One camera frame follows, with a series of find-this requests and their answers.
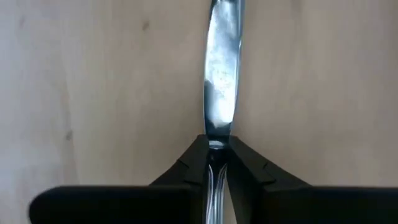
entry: wood grain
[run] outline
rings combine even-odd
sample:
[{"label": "wood grain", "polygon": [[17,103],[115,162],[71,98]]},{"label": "wood grain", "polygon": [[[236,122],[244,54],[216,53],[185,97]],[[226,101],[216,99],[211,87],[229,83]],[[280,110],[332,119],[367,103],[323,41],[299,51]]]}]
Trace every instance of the wood grain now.
[{"label": "wood grain", "polygon": [[[54,185],[148,184],[181,155],[203,132],[209,7],[0,0],[1,224]],[[234,134],[311,184],[398,185],[397,11],[246,1]]]}]

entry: light wood tabletop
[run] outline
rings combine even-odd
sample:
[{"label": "light wood tabletop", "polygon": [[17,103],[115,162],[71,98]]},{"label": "light wood tabletop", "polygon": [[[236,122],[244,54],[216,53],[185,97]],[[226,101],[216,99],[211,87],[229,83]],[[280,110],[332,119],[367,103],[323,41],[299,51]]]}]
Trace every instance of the light wood tabletop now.
[{"label": "light wood tabletop", "polygon": [[[203,133],[209,8],[0,0],[1,224],[56,185],[149,184]],[[247,0],[233,133],[310,184],[398,186],[397,11]]]}]

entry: wooden surface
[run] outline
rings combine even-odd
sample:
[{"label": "wooden surface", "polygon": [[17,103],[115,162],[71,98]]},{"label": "wooden surface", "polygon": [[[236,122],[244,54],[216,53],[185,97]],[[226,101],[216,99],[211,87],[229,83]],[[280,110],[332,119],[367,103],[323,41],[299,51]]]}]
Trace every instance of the wooden surface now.
[{"label": "wooden surface", "polygon": [[[55,185],[148,184],[203,132],[209,6],[0,0],[1,224]],[[397,186],[397,11],[247,1],[233,132],[311,184]]]}]

